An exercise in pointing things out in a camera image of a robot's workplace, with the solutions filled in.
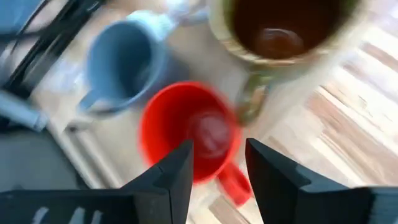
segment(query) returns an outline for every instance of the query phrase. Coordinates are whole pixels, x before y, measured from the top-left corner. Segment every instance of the black cable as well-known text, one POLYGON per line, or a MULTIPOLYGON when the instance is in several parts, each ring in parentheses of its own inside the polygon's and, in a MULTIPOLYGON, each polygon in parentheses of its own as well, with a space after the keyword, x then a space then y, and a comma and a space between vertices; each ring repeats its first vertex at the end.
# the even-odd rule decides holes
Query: black cable
POLYGON ((24 26, 22 27, 22 29, 17 33, 18 36, 15 37, 15 43, 14 46, 12 46, 11 49, 11 53, 13 53, 15 51, 15 49, 17 48, 19 42, 22 40, 21 38, 21 34, 23 34, 25 32, 25 30, 29 27, 29 25, 32 23, 32 21, 36 18, 36 16, 43 10, 43 8, 50 2, 51 0, 43 0, 39 6, 37 6, 36 10, 32 13, 32 15, 30 15, 29 19, 25 22, 24 26))
POLYGON ((60 21, 64 20, 65 18, 70 18, 73 12, 78 9, 78 7, 79 4, 76 0, 69 0, 61 9, 61 11, 57 14, 55 19, 50 23, 50 25, 42 28, 44 33, 40 35, 39 40, 33 45, 33 47, 29 50, 22 62, 17 66, 12 75, 9 77, 7 83, 4 86, 6 90, 12 91, 12 89, 17 88, 22 83, 28 66, 34 61, 36 56, 44 53, 59 35, 59 33, 55 32, 55 27, 57 27, 60 21))
POLYGON ((59 33, 67 28, 70 28, 70 26, 74 25, 75 22, 79 22, 78 20, 81 18, 82 14, 84 13, 92 13, 97 10, 101 6, 101 3, 99 1, 95 1, 91 3, 91 5, 87 4, 88 7, 86 9, 82 9, 84 12, 82 14, 77 13, 77 15, 73 18, 70 18, 70 21, 67 22, 60 22, 55 26, 54 24, 50 24, 47 27, 42 27, 39 30, 35 31, 30 31, 30 32, 25 32, 25 30, 28 28, 30 23, 34 20, 34 18, 40 13, 40 11, 50 2, 50 0, 44 0, 40 6, 34 11, 34 13, 29 17, 29 20, 24 24, 23 28, 21 30, 16 30, 16 31, 8 31, 6 33, 1 33, 0 32, 0 42, 5 42, 8 43, 12 40, 16 40, 16 43, 12 47, 11 52, 15 50, 17 47, 18 43, 22 40, 29 39, 29 38, 34 38, 41 36, 43 34, 56 34, 59 33))
POLYGON ((51 58, 50 60, 39 60, 37 64, 35 64, 35 68, 33 71, 36 75, 34 80, 30 81, 29 86, 36 86, 39 84, 39 81, 45 76, 45 74, 50 70, 51 66, 56 62, 53 58, 59 58, 62 52, 69 46, 70 42, 73 40, 74 36, 79 33, 80 29, 86 24, 86 22, 90 19, 89 15, 81 16, 79 21, 71 24, 68 30, 59 35, 54 41, 49 49, 46 50, 45 54, 41 57, 51 58))

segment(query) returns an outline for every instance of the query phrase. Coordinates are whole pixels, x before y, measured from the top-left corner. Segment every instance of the black object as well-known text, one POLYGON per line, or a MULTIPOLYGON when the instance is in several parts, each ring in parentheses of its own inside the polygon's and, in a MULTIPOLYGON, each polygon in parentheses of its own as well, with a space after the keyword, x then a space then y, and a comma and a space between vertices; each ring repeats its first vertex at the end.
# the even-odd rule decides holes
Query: black object
POLYGON ((90 188, 48 131, 11 127, 0 133, 0 192, 16 189, 90 188))
POLYGON ((0 1, 0 54, 9 43, 2 37, 3 33, 8 34, 11 30, 17 32, 24 30, 25 24, 29 22, 29 17, 34 17, 35 10, 46 1, 48 0, 0 1))
MULTIPOLYGON (((396 224, 397 187, 349 189, 246 140, 249 179, 266 224, 396 224)), ((117 190, 0 194, 0 223, 185 223, 193 180, 186 141, 117 190)))
POLYGON ((36 16, 42 11, 42 9, 49 3, 50 0, 43 0, 40 2, 40 4, 37 6, 35 11, 30 15, 28 20, 25 22, 24 26, 20 30, 17 30, 16 32, 7 32, 6 34, 0 34, 0 42, 9 42, 11 40, 15 40, 14 45, 12 46, 11 53, 15 51, 17 48, 19 42, 23 40, 23 38, 27 38, 31 34, 35 34, 36 36, 38 33, 37 32, 30 32, 28 35, 26 35, 25 31, 27 28, 30 26, 30 24, 33 22, 33 20, 36 18, 36 16))
POLYGON ((246 140, 246 164, 266 224, 398 222, 397 187, 349 189, 255 139, 246 140))
MULTIPOLYGON (((34 67, 40 61, 38 57, 50 55, 52 58, 58 58, 104 2, 105 0, 69 0, 47 27, 27 34, 18 31, 2 34, 4 39, 21 39, 40 35, 38 41, 14 70, 4 88, 11 93, 18 93, 20 97, 28 98, 33 88, 22 85, 27 68, 34 67)), ((43 76, 54 62, 55 60, 52 63, 47 62, 45 65, 39 66, 43 76)))
POLYGON ((185 223, 193 144, 183 142, 120 189, 14 190, 0 194, 0 223, 185 223))

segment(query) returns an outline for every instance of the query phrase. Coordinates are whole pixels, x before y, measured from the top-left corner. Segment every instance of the blue mug handle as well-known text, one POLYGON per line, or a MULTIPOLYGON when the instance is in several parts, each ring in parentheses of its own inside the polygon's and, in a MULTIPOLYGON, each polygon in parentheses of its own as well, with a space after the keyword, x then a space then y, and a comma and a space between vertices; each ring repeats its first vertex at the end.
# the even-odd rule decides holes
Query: blue mug handle
POLYGON ((98 94, 95 91, 91 90, 83 97, 83 99, 80 100, 78 107, 82 112, 96 117, 107 117, 107 116, 116 115, 128 107, 128 104, 124 103, 119 106, 114 106, 109 108, 92 109, 91 107, 98 100, 99 100, 98 94))

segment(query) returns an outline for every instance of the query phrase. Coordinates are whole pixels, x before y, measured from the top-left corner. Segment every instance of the cable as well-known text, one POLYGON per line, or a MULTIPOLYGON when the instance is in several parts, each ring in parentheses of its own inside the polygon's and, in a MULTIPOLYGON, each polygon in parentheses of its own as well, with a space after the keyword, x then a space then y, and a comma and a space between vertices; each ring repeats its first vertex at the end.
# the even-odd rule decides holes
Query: cable
MULTIPOLYGON (((29 27, 29 25, 32 23, 32 21, 36 18, 36 16, 42 11, 42 9, 50 2, 51 0, 43 0, 39 6, 36 8, 36 10, 32 13, 32 15, 30 15, 29 19, 26 21, 26 23, 24 24, 24 26, 22 27, 22 29, 17 33, 18 36, 21 36, 21 34, 23 34, 25 32, 25 30, 29 27)), ((15 37, 15 43, 14 46, 12 46, 11 49, 11 53, 13 53, 13 51, 15 51, 15 49, 17 48, 19 42, 20 42, 20 38, 15 37)))
POLYGON ((30 31, 26 33, 20 33, 19 31, 14 31, 14 32, 7 32, 7 33, 0 33, 0 42, 5 42, 8 43, 10 41, 16 40, 16 44, 19 43, 22 40, 34 38, 34 37, 40 37, 43 34, 56 34, 59 33, 67 28, 69 28, 73 22, 76 22, 76 19, 74 21, 68 21, 66 23, 61 23, 59 26, 55 27, 54 24, 50 24, 47 27, 42 27, 38 30, 35 31, 30 31))
POLYGON ((65 50, 70 41, 72 41, 74 36, 76 36, 81 27, 83 27, 88 19, 90 19, 92 13, 94 13, 104 2, 105 0, 69 0, 53 22, 51 22, 47 27, 19 35, 16 35, 15 32, 3 35, 0 34, 0 39, 1 37, 8 39, 25 39, 35 37, 37 35, 40 36, 40 39, 29 50, 28 54, 9 77, 5 84, 5 88, 13 90, 20 86, 26 75, 25 72, 27 67, 31 65, 38 54, 44 53, 52 44, 54 44, 54 42, 59 45, 59 48, 56 47, 56 49, 52 50, 59 52, 56 53, 57 56, 59 56, 63 50, 65 50))

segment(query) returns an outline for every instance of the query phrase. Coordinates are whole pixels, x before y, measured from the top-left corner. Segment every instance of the dark surface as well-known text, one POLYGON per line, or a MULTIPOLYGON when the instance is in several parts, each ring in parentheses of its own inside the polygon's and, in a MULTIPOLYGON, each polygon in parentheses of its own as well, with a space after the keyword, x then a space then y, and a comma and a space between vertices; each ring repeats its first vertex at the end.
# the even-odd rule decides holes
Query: dark surface
POLYGON ((332 34, 341 2, 239 0, 229 19, 245 48, 264 58, 285 59, 307 53, 332 34))
POLYGON ((14 190, 0 194, 0 223, 185 223, 193 178, 186 141, 121 189, 14 190))
POLYGON ((88 189, 47 131, 0 133, 0 192, 88 189))

